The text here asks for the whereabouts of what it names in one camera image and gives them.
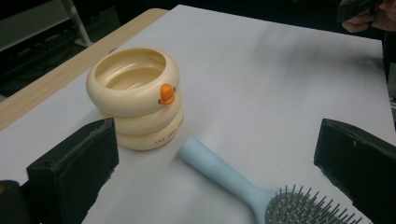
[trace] duck-shaped container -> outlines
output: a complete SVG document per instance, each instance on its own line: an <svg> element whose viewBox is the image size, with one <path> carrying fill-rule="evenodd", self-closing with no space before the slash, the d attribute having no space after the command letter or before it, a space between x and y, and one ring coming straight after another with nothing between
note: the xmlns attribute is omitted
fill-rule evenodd
<svg viewBox="0 0 396 224"><path fill-rule="evenodd" d="M147 150L176 135L184 118L176 62L152 48L113 52L87 77L91 101L104 118L114 118L121 146Z"/></svg>

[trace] black object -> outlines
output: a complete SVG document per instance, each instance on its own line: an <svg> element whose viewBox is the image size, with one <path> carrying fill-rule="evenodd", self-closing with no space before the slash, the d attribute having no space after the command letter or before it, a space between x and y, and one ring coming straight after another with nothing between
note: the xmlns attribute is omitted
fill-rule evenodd
<svg viewBox="0 0 396 224"><path fill-rule="evenodd" d="M321 123L314 164L375 224L396 223L396 147L344 122Z"/></svg>
<svg viewBox="0 0 396 224"><path fill-rule="evenodd" d="M348 0L337 7L337 21L347 21L359 13L370 9L372 13L384 0Z"/></svg>
<svg viewBox="0 0 396 224"><path fill-rule="evenodd" d="M114 120L87 124L30 164L21 188L0 182L0 204L12 210L0 211L0 223L79 224L118 164Z"/></svg>

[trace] person's hand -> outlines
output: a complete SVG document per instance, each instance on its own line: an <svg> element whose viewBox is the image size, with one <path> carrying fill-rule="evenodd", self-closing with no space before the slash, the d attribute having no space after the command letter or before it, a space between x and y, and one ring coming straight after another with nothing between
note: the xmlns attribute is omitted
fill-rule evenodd
<svg viewBox="0 0 396 224"><path fill-rule="evenodd" d="M343 27L350 33L364 31L372 25L375 28L396 32L396 0L384 0L375 13L366 10L354 18L343 21Z"/></svg>

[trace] orange duck beak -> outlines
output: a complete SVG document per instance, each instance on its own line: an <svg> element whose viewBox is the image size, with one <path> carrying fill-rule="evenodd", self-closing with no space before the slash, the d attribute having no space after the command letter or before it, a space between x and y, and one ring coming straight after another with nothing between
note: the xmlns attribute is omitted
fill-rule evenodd
<svg viewBox="0 0 396 224"><path fill-rule="evenodd" d="M161 102L163 105L170 105L175 101L175 88L168 84L163 84L161 86Z"/></svg>

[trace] hairbrush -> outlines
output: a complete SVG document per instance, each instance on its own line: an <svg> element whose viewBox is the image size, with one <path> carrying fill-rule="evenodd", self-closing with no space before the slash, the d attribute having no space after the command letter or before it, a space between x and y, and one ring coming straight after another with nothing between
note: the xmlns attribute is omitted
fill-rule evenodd
<svg viewBox="0 0 396 224"><path fill-rule="evenodd" d="M196 138L184 143L177 155L249 205L258 224L357 224L361 221L361 218L354 219L354 214L348 215L346 209L341 211L340 204L332 207L332 200L326 203L326 197L318 200L318 192L311 197L311 189L303 193L303 187L297 189L295 186L279 192L257 188Z"/></svg>

